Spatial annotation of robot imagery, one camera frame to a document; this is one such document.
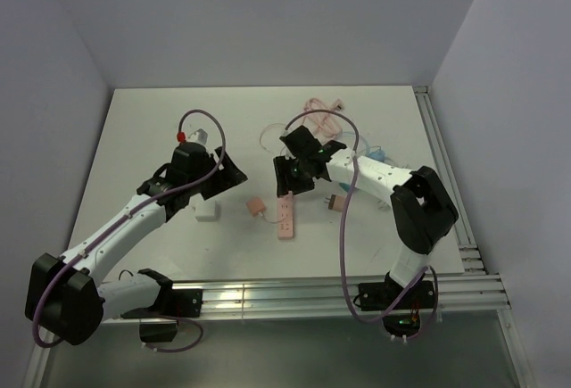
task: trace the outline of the white plug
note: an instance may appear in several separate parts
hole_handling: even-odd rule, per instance
[[[216,221],[220,215],[220,205],[210,199],[196,204],[194,216],[197,221]]]
[[[213,199],[205,201],[199,194],[193,196],[190,202],[194,208],[196,221],[216,221],[220,215],[220,204]]]

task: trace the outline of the white table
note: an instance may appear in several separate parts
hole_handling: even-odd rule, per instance
[[[180,116],[191,108],[211,112],[225,129],[228,153],[249,180],[216,197],[217,222],[197,222],[189,207],[151,233],[107,277],[122,269],[153,268],[177,280],[245,280],[339,275],[339,213],[324,198],[343,194],[324,180],[314,191],[295,198],[295,239],[279,241],[276,226],[254,219],[245,203],[259,196],[275,217],[276,179],[273,156],[261,149],[261,130],[288,122],[311,97],[332,103],[340,98],[371,145],[382,145],[399,165],[434,167],[411,87],[225,87],[122,89],[115,91],[79,209],[70,245],[97,230],[127,203],[137,187],[177,145]],[[185,131],[203,128],[209,149],[220,144],[217,129],[203,116],[191,116]],[[264,136],[279,151],[278,129]],[[346,138],[352,143],[352,137]],[[356,193],[347,224],[349,275],[383,275],[400,246],[390,210]],[[441,274],[464,271],[453,231],[436,247],[432,264]]]

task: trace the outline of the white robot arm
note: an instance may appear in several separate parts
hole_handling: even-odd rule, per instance
[[[41,326],[77,345],[107,318],[136,309],[165,313],[172,305],[172,281],[158,272],[142,269],[125,280],[106,284],[103,280],[145,236],[184,209],[191,196],[209,199],[247,179],[227,153],[221,156],[221,148],[216,149],[217,164],[205,144],[206,133],[196,131],[97,232],[58,258],[49,254],[38,258],[30,275],[26,317],[33,320],[39,310]],[[198,181],[207,174],[208,179]]]
[[[355,154],[345,144],[329,141],[321,145],[304,126],[280,139],[293,157],[274,159],[278,196],[312,190],[317,178],[352,182]],[[402,248],[388,275],[402,289],[427,265],[436,243],[458,220],[458,212],[433,169],[401,169],[365,156],[357,164],[356,188],[393,207]]]

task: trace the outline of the gray floor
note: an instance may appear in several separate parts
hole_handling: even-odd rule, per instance
[[[348,318],[233,321],[208,324],[194,350],[153,354],[140,348],[136,326],[102,326],[80,346],[57,347],[43,386],[467,388],[515,381],[496,314],[484,312],[444,314],[407,346]]]

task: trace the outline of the white wall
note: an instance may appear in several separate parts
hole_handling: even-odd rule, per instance
[[[540,386],[571,385],[571,4],[475,0],[434,104]]]
[[[61,0],[116,87],[420,84],[472,0]]]
[[[56,0],[0,0],[1,385],[21,386],[32,348],[29,272],[70,235],[107,85]]]

